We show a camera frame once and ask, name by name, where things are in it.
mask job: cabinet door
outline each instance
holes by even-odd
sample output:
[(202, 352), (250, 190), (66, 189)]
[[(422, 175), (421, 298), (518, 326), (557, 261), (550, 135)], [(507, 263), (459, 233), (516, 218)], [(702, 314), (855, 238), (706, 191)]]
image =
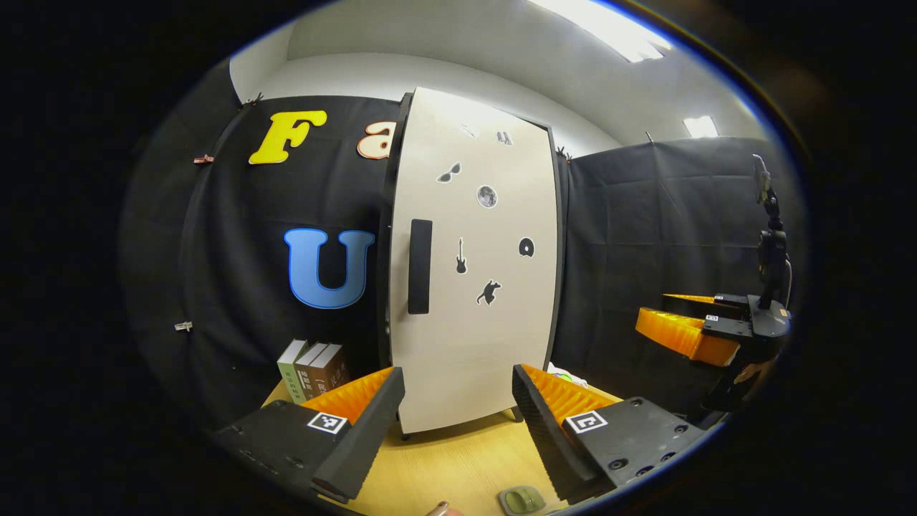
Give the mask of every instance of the cabinet door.
[[(509, 409), (512, 366), (545, 363), (558, 273), (553, 160), (538, 126), (460, 96), (414, 91), (389, 271), (404, 432)], [(431, 222), (414, 224), (431, 238), (414, 236), (409, 272), (414, 220)], [(409, 280), (424, 289), (427, 260), (428, 299), (418, 303), (427, 292), (412, 293), (409, 309)]]

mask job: book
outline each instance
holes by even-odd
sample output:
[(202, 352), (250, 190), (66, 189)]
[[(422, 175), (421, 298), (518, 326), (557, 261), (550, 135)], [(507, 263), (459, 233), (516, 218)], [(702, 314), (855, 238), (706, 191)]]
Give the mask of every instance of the book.
[(328, 344), (314, 360), (304, 365), (316, 396), (350, 381), (344, 349), (340, 344)]
[(293, 363), (293, 369), (296, 371), (296, 378), (299, 379), (299, 384), (303, 391), (304, 397), (304, 401), (297, 401), (297, 403), (305, 403), (309, 399), (312, 399), (321, 394), (315, 388), (315, 382), (313, 382), (310, 378), (309, 364), (318, 358), (318, 355), (320, 355), (326, 347), (327, 344), (316, 342), (312, 345), (311, 348), (309, 348), (309, 351), (304, 353)]
[(277, 359), (277, 367), (281, 370), (283, 383), (286, 384), (287, 391), (290, 392), (290, 398), (293, 399), (293, 403), (305, 403), (307, 400), (293, 364), (299, 360), (304, 353), (307, 353), (308, 350), (308, 341), (293, 339), (290, 345), (287, 346), (286, 351)]

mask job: green object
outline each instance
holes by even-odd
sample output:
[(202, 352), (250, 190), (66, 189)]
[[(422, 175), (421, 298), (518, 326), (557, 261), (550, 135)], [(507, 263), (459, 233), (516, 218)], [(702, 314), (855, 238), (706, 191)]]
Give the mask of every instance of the green object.
[(503, 512), (507, 516), (531, 514), (536, 510), (544, 509), (545, 499), (541, 498), (538, 490), (531, 486), (516, 486), (505, 489), (497, 496)]

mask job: wooden table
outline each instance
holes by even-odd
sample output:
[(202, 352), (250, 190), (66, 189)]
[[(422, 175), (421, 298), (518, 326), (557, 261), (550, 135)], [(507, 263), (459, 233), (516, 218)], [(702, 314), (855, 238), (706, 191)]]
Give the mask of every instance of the wooden table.
[[(589, 387), (613, 401), (621, 399)], [(283, 382), (264, 401), (290, 401)], [(558, 499), (525, 423), (510, 410), (458, 425), (418, 432), (403, 442), (395, 423), (379, 448), (359, 496), (342, 505), (371, 516), (424, 516), (440, 500), (465, 516), (503, 514), (497, 494), (531, 486), (547, 503), (536, 515), (567, 507)]]

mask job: white wall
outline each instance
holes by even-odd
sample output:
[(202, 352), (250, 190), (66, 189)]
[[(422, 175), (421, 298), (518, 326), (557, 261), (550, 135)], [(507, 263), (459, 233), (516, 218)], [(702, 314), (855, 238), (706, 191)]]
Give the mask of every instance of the white wall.
[(246, 86), (248, 89), (244, 91), (252, 95), (260, 91), (264, 98), (350, 95), (400, 101), (405, 93), (413, 92), (417, 86), (461, 95), (549, 125), (555, 144), (565, 147), (564, 152), (574, 157), (621, 147), (588, 120), (544, 95), (490, 73), (423, 57), (347, 53), (297, 59), (284, 63), (273, 74), (264, 77), (257, 88)]
[(286, 62), (290, 36), (296, 21), (291, 21), (236, 52), (229, 61), (229, 77), (239, 102), (246, 103), (258, 95), (265, 77), (270, 77)]

